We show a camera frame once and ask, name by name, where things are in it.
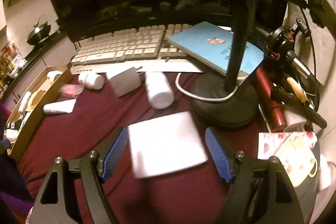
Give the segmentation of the yellow cap white bottle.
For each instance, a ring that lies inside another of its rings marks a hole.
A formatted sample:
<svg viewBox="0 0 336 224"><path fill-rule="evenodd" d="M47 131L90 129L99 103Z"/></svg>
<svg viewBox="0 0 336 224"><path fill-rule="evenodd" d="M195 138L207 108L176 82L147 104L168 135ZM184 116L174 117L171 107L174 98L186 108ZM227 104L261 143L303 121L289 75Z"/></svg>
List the yellow cap white bottle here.
<svg viewBox="0 0 336 224"><path fill-rule="evenodd" d="M62 74L62 71L49 71L47 73L47 79L52 85Z"/></svg>

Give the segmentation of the black wok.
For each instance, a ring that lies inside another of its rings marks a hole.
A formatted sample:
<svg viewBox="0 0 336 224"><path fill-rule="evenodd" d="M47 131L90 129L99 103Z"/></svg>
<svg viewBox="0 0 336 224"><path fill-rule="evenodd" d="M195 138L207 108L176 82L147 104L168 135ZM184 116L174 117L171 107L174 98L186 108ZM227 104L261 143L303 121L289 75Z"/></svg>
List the black wok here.
<svg viewBox="0 0 336 224"><path fill-rule="evenodd" d="M51 31L51 25L45 21L44 23L40 23L40 19L38 19L37 23L33 25L33 30L28 34L26 43L30 46L36 46L42 40L49 37Z"/></svg>

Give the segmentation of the white tissue pack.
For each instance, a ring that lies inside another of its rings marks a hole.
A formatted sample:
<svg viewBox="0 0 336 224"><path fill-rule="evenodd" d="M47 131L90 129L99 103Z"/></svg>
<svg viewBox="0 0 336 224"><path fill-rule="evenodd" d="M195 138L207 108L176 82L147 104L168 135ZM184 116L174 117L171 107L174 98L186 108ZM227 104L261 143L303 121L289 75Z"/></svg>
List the white tissue pack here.
<svg viewBox="0 0 336 224"><path fill-rule="evenodd" d="M134 123L127 130L135 178L179 172L208 160L188 111Z"/></svg>

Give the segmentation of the floral white pouch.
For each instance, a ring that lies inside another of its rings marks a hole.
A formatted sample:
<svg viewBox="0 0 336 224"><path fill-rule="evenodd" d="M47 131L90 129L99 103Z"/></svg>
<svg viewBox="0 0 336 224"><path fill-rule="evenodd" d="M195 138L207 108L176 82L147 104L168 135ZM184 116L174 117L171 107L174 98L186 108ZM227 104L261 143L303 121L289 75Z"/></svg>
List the floral white pouch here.
<svg viewBox="0 0 336 224"><path fill-rule="evenodd" d="M258 135L258 159L277 157L282 163L292 185L297 188L318 171L317 158L312 149L317 137L312 131L278 132Z"/></svg>

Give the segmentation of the dark red tube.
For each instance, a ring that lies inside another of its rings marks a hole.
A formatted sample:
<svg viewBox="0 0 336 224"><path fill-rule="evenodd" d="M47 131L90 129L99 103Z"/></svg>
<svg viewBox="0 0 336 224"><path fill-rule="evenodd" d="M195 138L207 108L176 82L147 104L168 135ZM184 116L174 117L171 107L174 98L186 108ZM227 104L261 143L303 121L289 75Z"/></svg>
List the dark red tube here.
<svg viewBox="0 0 336 224"><path fill-rule="evenodd" d="M287 127L284 117L282 103L271 97L271 91L274 87L267 71L261 63L255 70L253 85L258 94L260 105L264 117L272 132L283 132Z"/></svg>

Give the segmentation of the black lamp stand base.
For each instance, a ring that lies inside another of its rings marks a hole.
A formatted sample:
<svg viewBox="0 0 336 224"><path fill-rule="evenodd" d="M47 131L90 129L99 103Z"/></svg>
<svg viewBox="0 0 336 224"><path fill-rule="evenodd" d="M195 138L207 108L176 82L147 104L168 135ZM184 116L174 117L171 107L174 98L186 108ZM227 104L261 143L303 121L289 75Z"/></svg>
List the black lamp stand base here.
<svg viewBox="0 0 336 224"><path fill-rule="evenodd" d="M251 34L255 18L254 0L232 0L231 28L234 33L230 60L224 77L205 73L199 77L191 92L218 102L193 99L196 113L212 126L229 128L249 124L257 112L258 98L248 80L236 83L242 63L247 37Z"/></svg>

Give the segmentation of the blue notebook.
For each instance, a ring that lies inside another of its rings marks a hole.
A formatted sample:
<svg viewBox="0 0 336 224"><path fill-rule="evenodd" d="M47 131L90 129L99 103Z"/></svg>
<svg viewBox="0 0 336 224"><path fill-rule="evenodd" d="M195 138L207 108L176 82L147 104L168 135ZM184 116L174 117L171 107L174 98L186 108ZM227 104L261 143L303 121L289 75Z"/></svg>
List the blue notebook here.
<svg viewBox="0 0 336 224"><path fill-rule="evenodd" d="M209 22L202 22L168 37L168 42L222 75L228 68L234 34ZM245 45L237 76L241 84L259 66L264 53L253 44Z"/></svg>

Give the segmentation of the white power adapter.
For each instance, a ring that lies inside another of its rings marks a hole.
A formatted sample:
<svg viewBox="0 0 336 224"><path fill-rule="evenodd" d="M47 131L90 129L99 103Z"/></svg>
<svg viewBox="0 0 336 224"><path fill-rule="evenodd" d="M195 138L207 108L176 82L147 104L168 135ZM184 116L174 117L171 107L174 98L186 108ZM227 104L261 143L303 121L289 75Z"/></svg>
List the white power adapter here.
<svg viewBox="0 0 336 224"><path fill-rule="evenodd" d="M135 67L119 72L108 71L106 78L118 98L139 88L142 84L138 69Z"/></svg>

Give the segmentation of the white spray bottle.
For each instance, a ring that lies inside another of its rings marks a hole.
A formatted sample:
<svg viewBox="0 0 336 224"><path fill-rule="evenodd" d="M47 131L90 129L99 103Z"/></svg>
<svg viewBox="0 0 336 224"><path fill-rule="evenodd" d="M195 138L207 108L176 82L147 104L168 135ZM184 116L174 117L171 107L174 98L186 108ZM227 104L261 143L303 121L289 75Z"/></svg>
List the white spray bottle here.
<svg viewBox="0 0 336 224"><path fill-rule="evenodd" d="M74 110L76 99L48 103L43 106L43 112L47 115L70 114Z"/></svg>

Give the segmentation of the clear case red item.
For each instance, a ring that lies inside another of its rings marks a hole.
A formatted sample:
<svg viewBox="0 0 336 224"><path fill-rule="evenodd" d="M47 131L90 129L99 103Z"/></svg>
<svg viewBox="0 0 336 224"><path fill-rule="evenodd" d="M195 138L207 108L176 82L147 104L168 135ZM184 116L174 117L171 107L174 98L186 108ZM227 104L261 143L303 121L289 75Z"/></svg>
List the clear case red item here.
<svg viewBox="0 0 336 224"><path fill-rule="evenodd" d="M68 98L78 98L83 91L84 87L76 84L64 84L59 89L60 95Z"/></svg>

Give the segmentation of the white keyboard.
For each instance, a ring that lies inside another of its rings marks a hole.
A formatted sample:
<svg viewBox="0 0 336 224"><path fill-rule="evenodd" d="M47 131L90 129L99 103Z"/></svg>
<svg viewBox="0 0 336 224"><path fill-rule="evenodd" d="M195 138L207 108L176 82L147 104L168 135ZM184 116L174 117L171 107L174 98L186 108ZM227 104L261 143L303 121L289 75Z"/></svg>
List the white keyboard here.
<svg viewBox="0 0 336 224"><path fill-rule="evenodd" d="M71 60L71 73L120 72L131 67L141 72L191 72L201 70L187 54L172 46L168 38L190 27L188 24L145 26L115 31L78 42Z"/></svg>

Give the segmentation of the white pill bottle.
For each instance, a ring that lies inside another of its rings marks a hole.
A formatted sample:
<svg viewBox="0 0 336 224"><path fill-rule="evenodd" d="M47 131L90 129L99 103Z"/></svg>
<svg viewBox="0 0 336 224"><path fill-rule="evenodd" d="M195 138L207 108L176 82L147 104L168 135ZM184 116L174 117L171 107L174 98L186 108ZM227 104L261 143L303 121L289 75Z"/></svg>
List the white pill bottle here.
<svg viewBox="0 0 336 224"><path fill-rule="evenodd" d="M154 109L165 109L174 102L174 93L162 72L146 72L145 86L148 101Z"/></svg>

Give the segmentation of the cardboard tray box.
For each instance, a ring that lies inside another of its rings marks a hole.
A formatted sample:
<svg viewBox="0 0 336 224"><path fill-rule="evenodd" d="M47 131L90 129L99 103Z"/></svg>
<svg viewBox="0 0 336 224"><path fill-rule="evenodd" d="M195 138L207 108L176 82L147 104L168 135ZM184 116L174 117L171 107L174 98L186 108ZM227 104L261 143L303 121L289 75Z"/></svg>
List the cardboard tray box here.
<svg viewBox="0 0 336 224"><path fill-rule="evenodd" d="M9 157L19 162L37 126L44 117L43 107L55 102L59 89L72 79L67 66L46 67L26 89L5 125L5 139L10 142Z"/></svg>

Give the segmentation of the small white jar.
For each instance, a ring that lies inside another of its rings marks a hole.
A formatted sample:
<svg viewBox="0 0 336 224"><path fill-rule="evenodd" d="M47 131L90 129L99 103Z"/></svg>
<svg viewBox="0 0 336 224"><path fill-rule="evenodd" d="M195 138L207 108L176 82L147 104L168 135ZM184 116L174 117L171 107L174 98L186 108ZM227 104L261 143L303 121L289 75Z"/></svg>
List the small white jar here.
<svg viewBox="0 0 336 224"><path fill-rule="evenodd" d="M100 90L104 86L104 77L91 71L84 71L79 74L78 82L87 89Z"/></svg>

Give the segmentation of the gold foil packet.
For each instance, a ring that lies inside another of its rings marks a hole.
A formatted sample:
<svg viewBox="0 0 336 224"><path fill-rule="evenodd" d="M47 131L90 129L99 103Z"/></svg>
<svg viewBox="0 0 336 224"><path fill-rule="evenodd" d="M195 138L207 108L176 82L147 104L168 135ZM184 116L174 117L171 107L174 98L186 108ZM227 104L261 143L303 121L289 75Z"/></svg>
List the gold foil packet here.
<svg viewBox="0 0 336 224"><path fill-rule="evenodd" d="M32 112L34 110L39 101L43 98L45 92L45 90L37 90L30 96L26 107L27 112Z"/></svg>

